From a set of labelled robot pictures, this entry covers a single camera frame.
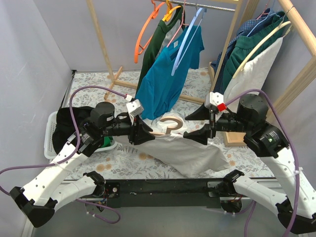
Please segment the bright green t shirt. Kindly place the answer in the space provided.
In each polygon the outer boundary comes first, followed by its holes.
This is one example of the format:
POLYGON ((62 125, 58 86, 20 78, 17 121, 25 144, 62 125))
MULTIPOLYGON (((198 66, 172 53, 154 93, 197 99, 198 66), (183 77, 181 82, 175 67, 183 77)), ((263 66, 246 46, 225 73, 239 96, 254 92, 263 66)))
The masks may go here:
POLYGON ((110 147, 112 145, 112 141, 113 141, 113 137, 112 136, 104 137, 104 143, 101 146, 101 148, 110 147))

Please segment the beige wooden hanger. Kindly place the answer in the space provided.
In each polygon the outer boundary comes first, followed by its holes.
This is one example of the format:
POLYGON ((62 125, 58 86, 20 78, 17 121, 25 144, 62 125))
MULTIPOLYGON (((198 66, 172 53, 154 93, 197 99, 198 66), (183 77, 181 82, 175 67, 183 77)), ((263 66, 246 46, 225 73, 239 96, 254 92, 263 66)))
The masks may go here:
POLYGON ((165 133, 151 131, 150 133, 154 136, 168 135, 171 133, 171 131, 180 129, 183 126, 183 122, 174 116, 166 116, 166 117, 161 118, 159 121, 161 122, 172 121, 172 122, 175 122, 176 124, 174 124, 173 126, 167 126, 165 133))

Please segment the white t shirt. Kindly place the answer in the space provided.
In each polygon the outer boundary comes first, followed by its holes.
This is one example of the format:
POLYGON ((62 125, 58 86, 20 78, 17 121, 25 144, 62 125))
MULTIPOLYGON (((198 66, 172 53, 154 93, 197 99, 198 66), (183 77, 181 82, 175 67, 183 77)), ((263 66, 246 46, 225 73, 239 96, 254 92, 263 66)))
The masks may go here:
POLYGON ((203 145, 185 139, 182 133, 187 129, 188 127, 184 123, 182 127, 170 134, 158 136, 155 140, 141 145, 130 144, 127 136, 115 137, 114 140, 172 166, 189 178, 196 178, 199 174, 210 169, 218 172, 230 167, 222 149, 216 144, 209 141, 207 145, 203 145))

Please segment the light blue hanger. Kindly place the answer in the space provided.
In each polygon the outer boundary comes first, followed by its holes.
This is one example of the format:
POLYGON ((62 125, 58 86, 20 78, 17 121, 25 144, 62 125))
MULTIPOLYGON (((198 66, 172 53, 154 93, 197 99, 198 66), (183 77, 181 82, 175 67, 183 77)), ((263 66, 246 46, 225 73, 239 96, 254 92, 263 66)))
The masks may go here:
POLYGON ((195 16, 192 18, 192 20, 191 20, 189 26, 187 27, 187 31, 186 31, 186 33, 185 33, 185 35, 184 35, 184 38, 183 38, 182 43, 181 43, 181 45, 180 45, 180 48, 179 48, 179 50, 178 50, 178 53, 177 53, 177 56, 176 56, 176 59, 175 59, 175 62, 174 62, 174 65, 173 65, 173 68, 172 68, 172 71, 171 71, 171 75, 172 75, 172 76, 174 76, 176 70, 178 69, 178 67, 179 67, 179 65, 180 65, 180 63, 181 63, 181 61, 182 61, 182 59, 183 59, 185 53, 187 52, 188 47, 190 46, 190 43, 192 42, 192 40, 193 40, 193 38, 194 38, 194 36, 195 36, 197 30, 198 30, 198 27, 200 26, 200 24, 201 24, 201 22, 202 22, 202 20, 203 20, 204 14, 205 14, 206 12, 207 12, 207 9, 206 9, 206 8, 200 7, 200 8, 197 10, 195 16), (189 35, 190 35, 190 32, 191 32, 192 29, 193 29, 194 23, 196 22, 196 20, 198 19, 198 17, 199 17, 200 15, 201 15, 201 19, 200 19, 199 23, 197 24, 197 26, 196 26, 196 28, 195 28, 195 31, 194 31, 194 33, 192 34, 192 36, 191 36, 189 42, 187 42, 187 41, 188 41, 188 38, 189 38, 189 35))

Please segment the black daisy t shirt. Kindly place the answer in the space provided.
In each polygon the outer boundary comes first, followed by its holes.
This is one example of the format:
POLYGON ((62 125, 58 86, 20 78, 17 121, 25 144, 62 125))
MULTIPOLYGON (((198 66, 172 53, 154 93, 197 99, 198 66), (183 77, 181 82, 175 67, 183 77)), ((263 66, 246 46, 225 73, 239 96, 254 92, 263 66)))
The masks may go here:
MULTIPOLYGON (((93 107, 73 107, 75 120, 78 128, 81 123, 90 117, 90 113, 93 107)), ((71 118, 69 107, 61 108, 57 112, 56 116, 56 129, 52 135, 52 143, 56 154, 59 154, 67 142, 67 139, 75 132, 75 127, 71 118)))

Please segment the orange plastic hanger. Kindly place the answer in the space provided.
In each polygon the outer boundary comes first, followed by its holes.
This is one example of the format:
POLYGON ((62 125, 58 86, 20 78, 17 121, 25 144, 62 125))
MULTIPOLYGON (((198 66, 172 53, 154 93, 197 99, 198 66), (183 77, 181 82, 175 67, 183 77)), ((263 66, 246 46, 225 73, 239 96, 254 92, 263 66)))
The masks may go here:
POLYGON ((133 62, 135 64, 138 64, 140 55, 145 52, 145 49, 152 39, 152 36, 149 37, 146 35, 150 23, 159 16, 161 8, 165 5, 165 2, 162 1, 161 3, 157 3, 157 0, 152 0, 151 3, 153 5, 153 10, 143 24, 135 43, 133 54, 133 62))

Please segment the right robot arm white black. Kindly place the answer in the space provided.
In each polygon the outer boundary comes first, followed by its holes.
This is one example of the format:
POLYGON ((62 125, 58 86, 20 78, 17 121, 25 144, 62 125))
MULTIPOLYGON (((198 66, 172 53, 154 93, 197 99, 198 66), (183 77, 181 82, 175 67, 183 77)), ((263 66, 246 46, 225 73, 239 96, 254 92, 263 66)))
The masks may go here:
POLYGON ((316 230, 316 192, 300 172, 297 154, 286 134, 266 120, 268 106, 256 94, 239 96, 237 110, 230 111, 220 93, 209 93, 205 102, 186 120, 202 120, 203 128, 185 133, 184 138, 205 145, 218 131, 242 132, 244 143, 268 166, 282 187, 273 191, 233 170, 211 189, 221 196, 237 194, 251 198, 269 209, 285 227, 296 235, 316 230))

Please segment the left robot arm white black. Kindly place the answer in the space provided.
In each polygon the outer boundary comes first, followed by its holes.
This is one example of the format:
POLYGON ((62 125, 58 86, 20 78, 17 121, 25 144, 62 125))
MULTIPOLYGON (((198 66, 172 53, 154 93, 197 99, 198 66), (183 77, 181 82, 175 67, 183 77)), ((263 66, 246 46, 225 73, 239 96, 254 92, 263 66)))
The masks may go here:
POLYGON ((152 129, 139 117, 143 107, 139 100, 127 103, 127 112, 114 116, 115 107, 100 102, 90 116, 79 125, 79 133, 68 139, 59 154, 37 177, 23 187, 14 187, 9 195, 35 228, 46 224, 54 213, 77 198, 101 197, 106 190, 105 179, 96 171, 85 173, 79 180, 62 188, 62 181, 87 160, 104 143, 104 137, 128 137, 132 145, 155 139, 152 129))

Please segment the teal blue t shirt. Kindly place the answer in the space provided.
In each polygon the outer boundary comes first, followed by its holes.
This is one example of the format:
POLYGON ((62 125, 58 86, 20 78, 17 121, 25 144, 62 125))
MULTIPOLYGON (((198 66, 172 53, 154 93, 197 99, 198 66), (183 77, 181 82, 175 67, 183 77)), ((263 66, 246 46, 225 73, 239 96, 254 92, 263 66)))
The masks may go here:
MULTIPOLYGON (((195 28, 196 25, 193 26, 187 42, 189 42, 195 28)), ((144 108, 143 119, 154 120, 170 111, 181 94, 188 70, 199 68, 200 52, 204 50, 201 26, 198 27, 174 76, 171 75, 186 31, 187 29, 169 47, 162 50, 141 82, 135 98, 141 102, 144 108)))

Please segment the dark green raglan shirt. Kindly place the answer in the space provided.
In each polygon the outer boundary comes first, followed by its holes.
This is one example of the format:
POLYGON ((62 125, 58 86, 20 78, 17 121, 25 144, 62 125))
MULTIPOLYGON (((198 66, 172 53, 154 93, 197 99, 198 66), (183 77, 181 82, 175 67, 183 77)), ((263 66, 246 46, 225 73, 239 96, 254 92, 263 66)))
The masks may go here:
POLYGON ((147 46, 147 49, 144 53, 141 73, 138 80, 136 92, 138 92, 144 76, 147 74, 151 66, 154 64, 156 58, 160 55, 164 47, 170 43, 172 37, 179 29, 180 24, 182 22, 183 10, 183 6, 178 5, 178 8, 175 9, 175 13, 168 24, 165 23, 163 20, 160 20, 160 22, 158 23, 158 26, 156 27, 155 32, 152 36, 152 39, 150 40, 149 45, 147 46))

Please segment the cream plastic hanger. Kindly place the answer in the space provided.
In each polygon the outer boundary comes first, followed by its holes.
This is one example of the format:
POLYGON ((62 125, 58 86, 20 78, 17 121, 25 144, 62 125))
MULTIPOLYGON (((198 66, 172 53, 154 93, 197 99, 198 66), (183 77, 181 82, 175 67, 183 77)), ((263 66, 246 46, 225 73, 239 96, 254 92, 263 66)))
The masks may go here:
POLYGON ((234 75, 232 76, 232 79, 235 79, 236 76, 240 71, 243 70, 245 64, 249 61, 249 59, 252 57, 252 55, 268 40, 270 39, 276 32, 278 32, 280 29, 291 25, 290 21, 286 21, 285 23, 281 23, 277 27, 275 27, 267 36, 265 36, 253 49, 252 51, 246 56, 246 58, 242 61, 242 63, 239 65, 237 70, 235 71, 234 75))

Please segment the blue checked shirt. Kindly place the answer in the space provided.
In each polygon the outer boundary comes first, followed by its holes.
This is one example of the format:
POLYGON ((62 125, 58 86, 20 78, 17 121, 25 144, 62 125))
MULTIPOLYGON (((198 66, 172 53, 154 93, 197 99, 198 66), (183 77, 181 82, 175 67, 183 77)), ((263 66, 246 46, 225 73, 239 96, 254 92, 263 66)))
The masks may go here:
POLYGON ((249 37, 249 36, 252 36, 255 33, 261 31, 262 29, 264 29, 265 27, 267 27, 268 25, 270 25, 272 23, 275 15, 276 15, 276 13, 273 10, 271 10, 270 8, 268 8, 267 10, 265 10, 263 15, 261 15, 258 19, 248 20, 240 26, 240 28, 238 29, 238 31, 236 33, 235 38, 233 40, 231 40, 228 44, 222 66, 220 68, 220 72, 219 72, 217 81, 215 83, 215 87, 213 90, 214 92, 221 93, 224 67, 225 67, 225 64, 226 64, 227 60, 229 59, 234 47, 235 47, 237 39, 241 36, 249 37))

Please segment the yellow plastic hanger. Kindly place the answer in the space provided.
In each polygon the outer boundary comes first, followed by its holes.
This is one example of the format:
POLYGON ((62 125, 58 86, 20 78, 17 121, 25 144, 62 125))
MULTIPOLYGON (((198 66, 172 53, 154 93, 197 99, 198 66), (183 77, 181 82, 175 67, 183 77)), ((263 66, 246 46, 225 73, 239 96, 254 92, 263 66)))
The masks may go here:
POLYGON ((169 0, 166 0, 165 3, 167 5, 167 10, 166 10, 166 14, 162 18, 162 21, 167 22, 171 19, 173 12, 176 11, 177 9, 181 8, 181 6, 177 5, 177 6, 173 7, 169 0))

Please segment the wooden clothes rack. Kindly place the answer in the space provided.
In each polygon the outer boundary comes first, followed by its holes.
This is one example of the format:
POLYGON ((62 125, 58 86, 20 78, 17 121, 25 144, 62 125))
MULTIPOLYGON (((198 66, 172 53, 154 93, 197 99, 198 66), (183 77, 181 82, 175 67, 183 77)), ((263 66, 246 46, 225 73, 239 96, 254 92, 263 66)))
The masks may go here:
MULTIPOLYGON (((235 12, 208 9, 202 20, 202 32, 206 47, 201 66, 225 50, 237 26, 257 9, 256 0, 225 2, 235 12)), ((292 21, 294 34, 285 42, 277 58, 264 90, 272 96, 276 108, 285 116, 300 106, 296 98, 316 77, 316 3, 313 0, 280 0, 292 21)), ((101 70, 101 60, 106 69, 126 66, 135 69, 133 54, 139 32, 152 6, 147 0, 89 0, 87 7, 101 47, 102 56, 91 50, 89 61, 92 70, 101 70)), ((150 36, 158 23, 150 23, 146 35, 150 36)))

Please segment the floral table cloth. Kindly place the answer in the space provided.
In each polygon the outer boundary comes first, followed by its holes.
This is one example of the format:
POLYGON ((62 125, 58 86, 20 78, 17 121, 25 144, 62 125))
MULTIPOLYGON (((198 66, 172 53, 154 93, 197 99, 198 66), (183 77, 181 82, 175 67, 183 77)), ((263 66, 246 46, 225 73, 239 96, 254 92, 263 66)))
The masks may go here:
MULTIPOLYGON (((137 84, 140 71, 122 72, 119 79, 123 82, 137 84)), ((111 79, 106 72, 76 72, 72 81, 69 96, 78 88, 87 85, 98 85, 110 87, 111 79)), ((182 94, 198 98, 204 98, 210 89, 210 79, 207 69, 189 70, 182 94)), ((135 94, 135 89, 115 85, 113 90, 135 94)), ((105 92, 100 89, 85 89, 76 94, 73 106, 95 107, 98 102, 104 100, 105 92)), ((110 93, 107 101, 113 103, 116 114, 125 112, 125 100, 110 93)), ((192 113, 199 107, 198 104, 178 100, 173 111, 180 117, 192 113)), ((202 126, 201 121, 185 122, 189 131, 198 130, 202 126)), ((267 178, 272 177, 272 172, 261 162, 259 158, 247 147, 225 147, 222 134, 217 133, 216 138, 211 140, 219 146, 224 156, 228 159, 229 169, 214 172, 208 170, 201 173, 198 178, 219 178, 237 169, 250 177, 267 178)), ((178 179, 185 178, 176 169, 153 158, 152 156, 138 151, 137 149, 118 144, 114 149, 99 152, 92 155, 66 178, 66 180, 77 180, 83 173, 97 171, 106 179, 178 179)))

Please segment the white garment right rack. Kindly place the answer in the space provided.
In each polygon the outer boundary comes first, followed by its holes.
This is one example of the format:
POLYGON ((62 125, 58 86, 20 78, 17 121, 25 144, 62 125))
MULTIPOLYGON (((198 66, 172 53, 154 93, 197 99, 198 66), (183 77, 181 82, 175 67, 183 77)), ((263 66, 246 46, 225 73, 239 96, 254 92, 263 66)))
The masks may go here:
POLYGON ((282 42, 283 38, 278 38, 267 49, 245 64, 243 70, 229 82, 224 92, 225 102, 234 99, 246 90, 262 88, 282 42))

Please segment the teal green garment right rack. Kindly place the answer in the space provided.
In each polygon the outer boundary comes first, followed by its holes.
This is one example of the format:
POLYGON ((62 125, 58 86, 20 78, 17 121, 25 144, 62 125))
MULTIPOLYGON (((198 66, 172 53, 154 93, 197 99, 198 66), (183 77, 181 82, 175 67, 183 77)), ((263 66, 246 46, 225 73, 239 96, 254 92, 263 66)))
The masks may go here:
POLYGON ((242 63, 242 61, 246 58, 246 56, 252 51, 252 49, 265 36, 267 36, 275 27, 277 27, 281 22, 285 22, 287 19, 288 18, 287 16, 285 16, 284 11, 278 11, 276 12, 276 15, 274 16, 273 21, 270 25, 268 25, 267 27, 255 33, 252 36, 249 36, 249 37, 241 36, 237 39, 235 47, 224 67, 222 87, 221 87, 222 94, 227 88, 235 71, 237 70, 239 65, 242 63))

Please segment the white plastic laundry basket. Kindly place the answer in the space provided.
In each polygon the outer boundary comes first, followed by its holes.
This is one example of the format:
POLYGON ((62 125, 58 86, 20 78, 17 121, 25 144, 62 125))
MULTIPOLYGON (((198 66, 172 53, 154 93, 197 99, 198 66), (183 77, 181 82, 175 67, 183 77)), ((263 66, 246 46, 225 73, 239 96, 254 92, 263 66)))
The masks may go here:
MULTIPOLYGON (((48 122, 46 124, 46 131, 45 131, 45 138, 44 138, 44 156, 49 160, 52 160, 57 156, 55 149, 53 147, 53 143, 52 143, 52 135, 57 125, 56 117, 57 117, 57 111, 51 113, 50 116, 48 117, 48 122)), ((95 153, 113 150, 117 146, 117 144, 118 143, 115 140, 111 140, 110 146, 99 148, 95 151, 95 153)))

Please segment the metal hanging rod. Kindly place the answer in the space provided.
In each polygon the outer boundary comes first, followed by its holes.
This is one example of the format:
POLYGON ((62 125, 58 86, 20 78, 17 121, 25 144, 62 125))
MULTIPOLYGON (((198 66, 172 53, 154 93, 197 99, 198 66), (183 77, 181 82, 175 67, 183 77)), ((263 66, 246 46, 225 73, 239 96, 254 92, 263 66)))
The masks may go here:
POLYGON ((216 9, 216 10, 222 10, 222 11, 235 12, 235 9, 232 9, 232 8, 219 7, 219 6, 213 6, 213 5, 198 4, 198 3, 191 3, 191 2, 184 2, 184 1, 177 1, 177 0, 170 0, 169 2, 177 4, 177 5, 185 5, 185 6, 195 7, 195 8, 216 9))

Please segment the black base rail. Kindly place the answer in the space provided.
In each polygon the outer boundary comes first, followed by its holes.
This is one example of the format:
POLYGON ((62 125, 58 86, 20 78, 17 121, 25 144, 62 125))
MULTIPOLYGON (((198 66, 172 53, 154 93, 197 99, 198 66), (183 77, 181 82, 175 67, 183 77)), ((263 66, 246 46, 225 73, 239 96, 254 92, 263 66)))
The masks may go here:
POLYGON ((239 196, 220 192, 222 178, 197 179, 110 179, 106 181, 107 206, 220 208, 221 202, 239 196))

